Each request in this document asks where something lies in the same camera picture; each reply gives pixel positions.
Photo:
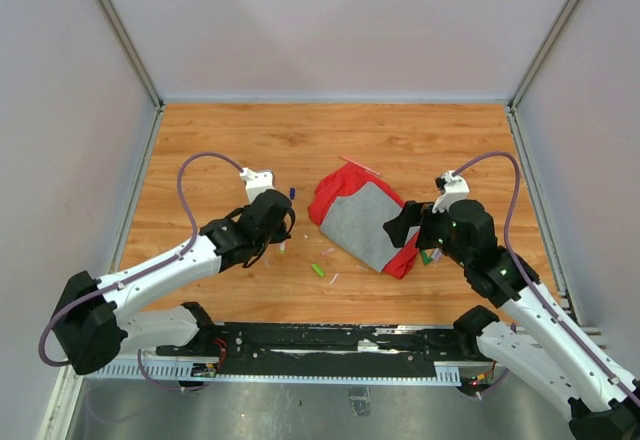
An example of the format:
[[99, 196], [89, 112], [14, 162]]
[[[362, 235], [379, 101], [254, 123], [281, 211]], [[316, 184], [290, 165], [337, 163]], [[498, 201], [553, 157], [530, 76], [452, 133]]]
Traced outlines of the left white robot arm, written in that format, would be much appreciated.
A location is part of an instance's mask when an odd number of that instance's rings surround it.
[[147, 348], [176, 346], [195, 356], [207, 353], [214, 331], [198, 304], [152, 312], [146, 306], [236, 265], [251, 267], [269, 245], [290, 239], [294, 224], [290, 199], [266, 189], [252, 196], [249, 204], [196, 227], [185, 243], [150, 260], [99, 278], [86, 271], [73, 275], [43, 332], [55, 335], [66, 357], [49, 358], [41, 339], [41, 360], [88, 375], [121, 354]]

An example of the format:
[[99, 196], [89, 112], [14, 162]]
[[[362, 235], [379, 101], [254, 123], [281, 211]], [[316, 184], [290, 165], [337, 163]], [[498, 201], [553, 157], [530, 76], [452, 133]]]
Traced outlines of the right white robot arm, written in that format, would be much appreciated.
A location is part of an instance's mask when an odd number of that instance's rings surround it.
[[437, 248], [459, 264], [472, 289], [534, 341], [520, 341], [496, 314], [476, 306], [453, 324], [460, 357], [503, 365], [552, 403], [577, 439], [638, 438], [638, 379], [558, 307], [526, 262], [499, 244], [493, 217], [478, 201], [457, 201], [443, 212], [409, 201], [383, 226], [394, 246], [411, 228], [418, 230], [419, 249]]

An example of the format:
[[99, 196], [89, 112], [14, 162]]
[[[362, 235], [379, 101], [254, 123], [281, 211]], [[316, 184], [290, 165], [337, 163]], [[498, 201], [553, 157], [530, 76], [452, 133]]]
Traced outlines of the light green pen cap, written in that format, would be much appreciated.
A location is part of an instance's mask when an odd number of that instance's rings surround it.
[[325, 277], [324, 270], [318, 264], [315, 264], [315, 263], [311, 264], [311, 268], [320, 278]]

